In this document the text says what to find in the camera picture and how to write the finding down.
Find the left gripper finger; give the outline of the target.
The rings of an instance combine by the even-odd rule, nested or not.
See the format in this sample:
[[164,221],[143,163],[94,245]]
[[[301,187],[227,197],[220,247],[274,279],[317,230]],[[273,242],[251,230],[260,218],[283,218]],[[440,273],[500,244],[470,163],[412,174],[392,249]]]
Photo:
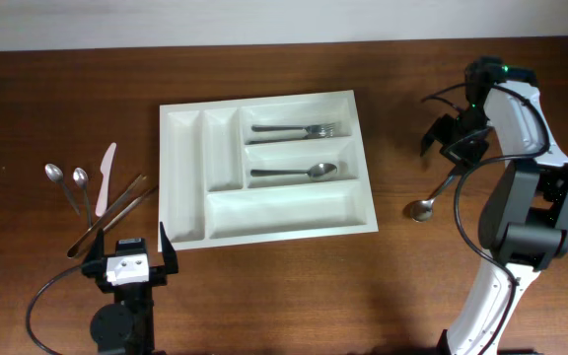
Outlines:
[[101,261],[105,256],[105,233],[98,229],[96,237],[86,255],[86,262]]
[[160,241],[162,247],[162,257],[164,261],[165,271],[167,274],[178,273],[178,257],[177,253],[167,236],[163,222],[159,223]]

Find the steel fork with long handle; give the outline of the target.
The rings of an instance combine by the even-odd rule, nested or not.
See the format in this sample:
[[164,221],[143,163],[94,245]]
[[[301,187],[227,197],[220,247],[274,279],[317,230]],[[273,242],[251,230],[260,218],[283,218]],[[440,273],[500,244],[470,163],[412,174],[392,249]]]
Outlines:
[[312,125],[253,125],[251,130],[254,132],[304,131],[307,135],[331,136],[336,128],[336,123],[321,123]]

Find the steel fork crosswise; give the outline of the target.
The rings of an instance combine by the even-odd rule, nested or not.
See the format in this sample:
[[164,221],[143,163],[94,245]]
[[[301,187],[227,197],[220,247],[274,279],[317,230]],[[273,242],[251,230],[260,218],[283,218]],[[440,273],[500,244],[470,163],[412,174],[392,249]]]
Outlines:
[[301,141],[301,140],[312,140],[312,139],[322,139],[330,138],[334,136],[334,130],[324,130],[315,133],[308,133],[302,137],[294,138],[281,138],[281,139],[269,139],[269,140],[251,140],[247,144],[266,144],[266,143],[279,143],[279,142],[289,142],[289,141]]

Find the large steel spoon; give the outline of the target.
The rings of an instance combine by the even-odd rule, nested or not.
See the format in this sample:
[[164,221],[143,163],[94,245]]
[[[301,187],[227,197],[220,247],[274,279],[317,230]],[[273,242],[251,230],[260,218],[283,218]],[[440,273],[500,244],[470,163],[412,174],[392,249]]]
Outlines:
[[250,175],[256,178],[275,176],[306,176],[311,181],[326,181],[338,173],[338,166],[330,163],[318,163],[306,170],[251,170]]

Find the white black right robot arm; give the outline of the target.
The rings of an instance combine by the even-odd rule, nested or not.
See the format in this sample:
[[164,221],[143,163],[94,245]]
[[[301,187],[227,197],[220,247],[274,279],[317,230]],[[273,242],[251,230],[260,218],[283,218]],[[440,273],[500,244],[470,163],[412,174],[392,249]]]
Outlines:
[[485,202],[477,242],[481,259],[459,316],[433,353],[499,353],[499,341],[524,293],[555,258],[568,252],[568,157],[556,143],[540,106],[534,71],[482,56],[464,69],[466,107],[439,117],[421,139],[434,142],[454,165],[454,219],[463,240],[462,188],[477,170],[504,163]]

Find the steel spoon near right arm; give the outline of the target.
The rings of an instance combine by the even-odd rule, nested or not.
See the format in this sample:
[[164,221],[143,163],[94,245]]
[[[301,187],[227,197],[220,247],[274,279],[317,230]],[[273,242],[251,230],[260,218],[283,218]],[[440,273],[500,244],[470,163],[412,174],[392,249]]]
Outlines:
[[446,179],[431,193],[429,197],[411,203],[409,217],[418,223],[430,220],[433,217],[433,206],[436,198],[452,184],[456,177],[459,177],[461,174],[462,173],[458,168],[453,168],[448,173]]

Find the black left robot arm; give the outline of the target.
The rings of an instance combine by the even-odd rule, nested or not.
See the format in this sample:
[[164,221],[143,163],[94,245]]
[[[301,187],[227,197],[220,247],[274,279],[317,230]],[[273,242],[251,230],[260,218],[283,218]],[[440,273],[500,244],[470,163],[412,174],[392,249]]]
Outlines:
[[154,336],[152,290],[168,284],[168,276],[178,273],[178,257],[159,225],[164,263],[149,264],[146,241],[120,240],[115,253],[105,253],[105,233],[99,231],[82,264],[82,274],[93,278],[113,302],[93,316],[90,333],[100,354],[159,354]]

